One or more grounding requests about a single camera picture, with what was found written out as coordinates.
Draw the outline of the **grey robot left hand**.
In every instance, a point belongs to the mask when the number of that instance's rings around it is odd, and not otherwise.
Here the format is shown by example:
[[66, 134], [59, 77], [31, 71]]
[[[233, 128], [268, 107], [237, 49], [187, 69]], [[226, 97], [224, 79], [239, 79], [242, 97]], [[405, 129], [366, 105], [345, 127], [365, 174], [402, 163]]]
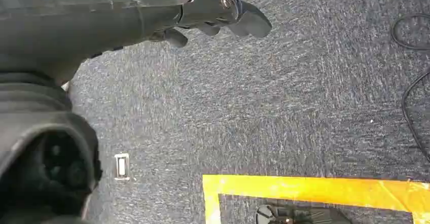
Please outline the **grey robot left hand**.
[[221, 27], [263, 38], [272, 25], [242, 0], [1, 0], [1, 223], [84, 223], [98, 138], [64, 89], [84, 61]]

